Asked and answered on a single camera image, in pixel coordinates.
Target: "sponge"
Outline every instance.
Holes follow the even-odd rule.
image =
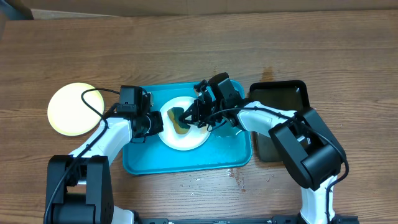
[[[167,111],[167,115],[173,122],[174,130],[177,134],[187,134],[190,127],[189,125],[181,122],[178,118],[184,113],[184,109],[181,107],[173,107]]]

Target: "blue tray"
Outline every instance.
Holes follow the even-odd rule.
[[[176,83],[143,86],[154,96],[152,111],[178,96],[196,98],[195,83]],[[232,80],[232,84],[244,97],[243,87]],[[158,135],[149,136],[145,144],[129,143],[123,147],[123,166],[130,174],[163,174],[229,168],[246,165],[252,156],[251,137],[248,131],[240,131],[226,124],[214,130],[201,146],[178,151],[166,146]]]

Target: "table surface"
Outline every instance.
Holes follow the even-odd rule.
[[[398,11],[120,17],[7,22],[0,41],[0,220],[40,223],[47,163],[90,134],[47,121],[52,95],[72,82],[192,82],[229,72],[255,82],[303,80],[344,147],[348,178],[337,213],[398,222]],[[106,105],[117,96],[103,93]],[[247,218],[299,212],[299,186],[254,151],[240,168],[132,176],[111,166],[115,205],[142,217]]]

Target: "yellow disc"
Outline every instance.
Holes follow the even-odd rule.
[[[47,117],[53,129],[66,136],[77,136],[93,129],[100,117],[81,100],[85,90],[94,88],[86,83],[72,83],[59,89],[51,98]],[[98,112],[104,112],[104,99],[98,91],[85,94],[86,102]]]

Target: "wood grain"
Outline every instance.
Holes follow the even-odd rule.
[[[47,162],[89,135],[47,121],[51,96],[72,82],[199,81],[229,72],[245,90],[303,80],[311,105],[351,166],[335,210],[361,223],[398,223],[398,11],[11,21],[0,42],[0,220],[40,223]],[[107,106],[118,98],[104,93]],[[115,204],[142,217],[242,218],[296,214],[300,190],[281,163],[132,176],[111,167]]]

